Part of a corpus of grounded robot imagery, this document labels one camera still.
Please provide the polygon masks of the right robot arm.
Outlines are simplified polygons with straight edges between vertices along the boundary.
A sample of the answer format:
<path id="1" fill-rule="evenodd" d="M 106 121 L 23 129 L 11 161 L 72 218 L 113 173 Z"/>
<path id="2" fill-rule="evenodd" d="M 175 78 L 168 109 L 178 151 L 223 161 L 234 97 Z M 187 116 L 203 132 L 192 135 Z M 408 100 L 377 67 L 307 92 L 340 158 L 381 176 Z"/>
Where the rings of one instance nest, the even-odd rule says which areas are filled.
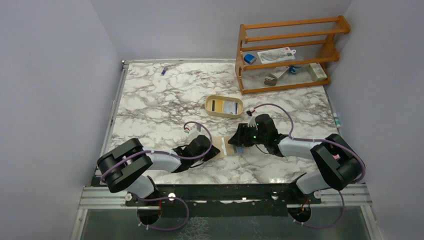
<path id="1" fill-rule="evenodd" d="M 354 151 L 340 135 L 333 133 L 314 141 L 294 140 L 279 133 L 268 114 L 252 117 L 250 123 L 240 123 L 228 144 L 236 147 L 263 145 L 274 156 L 313 160 L 318 169 L 292 182 L 296 194 L 307 195 L 325 189 L 341 191 L 363 173 Z"/>

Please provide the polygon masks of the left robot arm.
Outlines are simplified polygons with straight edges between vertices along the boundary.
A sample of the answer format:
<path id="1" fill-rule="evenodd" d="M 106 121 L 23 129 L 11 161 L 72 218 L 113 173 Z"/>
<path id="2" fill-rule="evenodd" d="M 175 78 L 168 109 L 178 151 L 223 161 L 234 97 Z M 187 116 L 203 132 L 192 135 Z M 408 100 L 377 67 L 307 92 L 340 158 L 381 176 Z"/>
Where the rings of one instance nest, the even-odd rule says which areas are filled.
<path id="1" fill-rule="evenodd" d="M 137 138 L 131 138 L 101 156 L 96 165 L 101 172 L 100 182 L 106 184 L 111 193 L 127 191 L 139 199 L 154 199 L 159 196 L 159 189 L 144 172 L 184 172 L 220 152 L 205 135 L 168 151 L 144 147 Z"/>

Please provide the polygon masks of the beige card holder wallet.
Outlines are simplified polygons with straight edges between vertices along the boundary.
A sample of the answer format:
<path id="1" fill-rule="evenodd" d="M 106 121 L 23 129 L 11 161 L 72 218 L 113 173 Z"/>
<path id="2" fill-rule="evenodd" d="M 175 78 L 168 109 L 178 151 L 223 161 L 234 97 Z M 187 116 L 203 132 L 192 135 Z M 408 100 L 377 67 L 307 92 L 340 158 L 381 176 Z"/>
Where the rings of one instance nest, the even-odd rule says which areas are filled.
<path id="1" fill-rule="evenodd" d="M 222 137 L 213 137 L 212 144 L 216 147 L 220 152 L 213 157 L 213 159 L 222 159 L 227 157 L 240 156 L 244 153 L 243 147 L 237 147 L 235 145 L 229 144 L 230 136 L 222 136 Z"/>

